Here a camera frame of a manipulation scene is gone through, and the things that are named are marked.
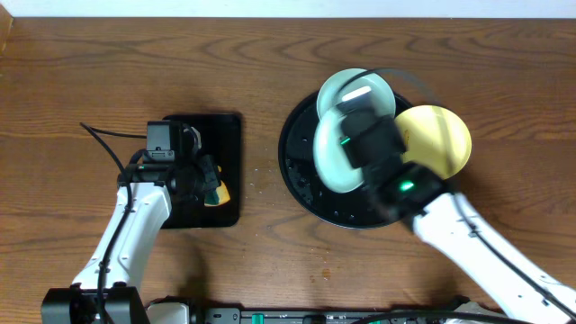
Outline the green and yellow sponge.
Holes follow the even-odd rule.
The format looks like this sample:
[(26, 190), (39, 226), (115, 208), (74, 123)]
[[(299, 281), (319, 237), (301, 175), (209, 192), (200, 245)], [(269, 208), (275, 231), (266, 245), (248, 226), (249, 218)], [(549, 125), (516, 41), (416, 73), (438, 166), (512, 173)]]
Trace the green and yellow sponge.
[(205, 207), (216, 207), (230, 201), (230, 193), (221, 179), (220, 166), (207, 166), (203, 170), (202, 193)]

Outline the yellow plate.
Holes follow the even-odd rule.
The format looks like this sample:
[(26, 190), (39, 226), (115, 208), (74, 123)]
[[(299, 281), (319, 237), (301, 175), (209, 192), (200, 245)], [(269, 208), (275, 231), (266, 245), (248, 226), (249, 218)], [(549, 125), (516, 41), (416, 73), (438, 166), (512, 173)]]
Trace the yellow plate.
[(395, 123), (407, 148), (402, 161), (427, 167), (443, 179), (462, 170), (472, 153), (466, 124), (444, 107), (415, 106), (400, 113)]

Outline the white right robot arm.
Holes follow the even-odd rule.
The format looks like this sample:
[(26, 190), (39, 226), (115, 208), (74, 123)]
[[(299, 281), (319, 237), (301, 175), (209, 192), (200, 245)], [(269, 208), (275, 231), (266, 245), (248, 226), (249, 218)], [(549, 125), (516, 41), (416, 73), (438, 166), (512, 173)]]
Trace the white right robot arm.
[(458, 265), (512, 319), (573, 323), (575, 291), (549, 276), (500, 235), (467, 198), (418, 163), (397, 154), (361, 153), (368, 199), (388, 221), (402, 221), (416, 237)]

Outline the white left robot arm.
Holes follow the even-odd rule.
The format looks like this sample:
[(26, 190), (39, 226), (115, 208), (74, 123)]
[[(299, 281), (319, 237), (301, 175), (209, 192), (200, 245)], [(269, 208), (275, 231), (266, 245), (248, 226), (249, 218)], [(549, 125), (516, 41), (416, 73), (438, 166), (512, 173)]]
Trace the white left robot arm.
[(68, 288), (48, 290), (44, 323), (198, 323), (186, 300), (145, 305), (140, 286), (162, 226), (179, 204), (215, 207), (229, 200), (221, 167), (212, 156), (184, 157), (142, 149), (118, 178), (116, 206), (84, 269)]

